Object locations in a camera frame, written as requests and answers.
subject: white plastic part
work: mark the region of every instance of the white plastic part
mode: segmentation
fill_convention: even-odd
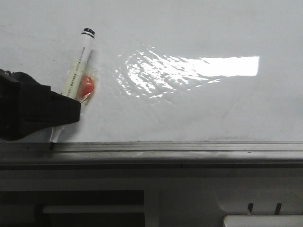
[[[65,125],[53,127],[52,136],[49,141],[51,143],[57,143],[59,136],[60,136],[61,132],[64,130],[64,128],[65,128]]]
[[[303,215],[226,216],[223,227],[303,227]]]
[[[44,214],[144,213],[144,205],[45,206]]]

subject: red object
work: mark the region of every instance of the red object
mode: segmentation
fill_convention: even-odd
[[[94,91],[94,80],[88,75],[84,75],[81,79],[78,97],[80,100],[86,98],[89,94]]]

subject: marker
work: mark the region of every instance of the marker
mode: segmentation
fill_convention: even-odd
[[[85,28],[81,33],[81,39],[81,46],[76,52],[76,56],[71,63],[62,91],[62,95],[72,99],[76,99],[77,97],[79,84],[89,58],[92,43],[95,39],[95,32],[92,29]],[[50,138],[50,149],[54,148],[54,144],[58,141],[63,129],[64,125],[53,127],[52,136]]]

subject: black marker cap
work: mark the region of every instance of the black marker cap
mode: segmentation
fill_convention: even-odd
[[[81,34],[86,34],[86,35],[89,35],[89,36],[95,38],[95,32],[94,32],[94,30],[92,30],[90,28],[83,29],[83,32]]]

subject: white whiteboard surface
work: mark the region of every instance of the white whiteboard surface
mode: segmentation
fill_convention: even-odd
[[[301,0],[2,0],[0,12],[0,68],[58,93],[95,30],[95,96],[60,142],[303,140]]]

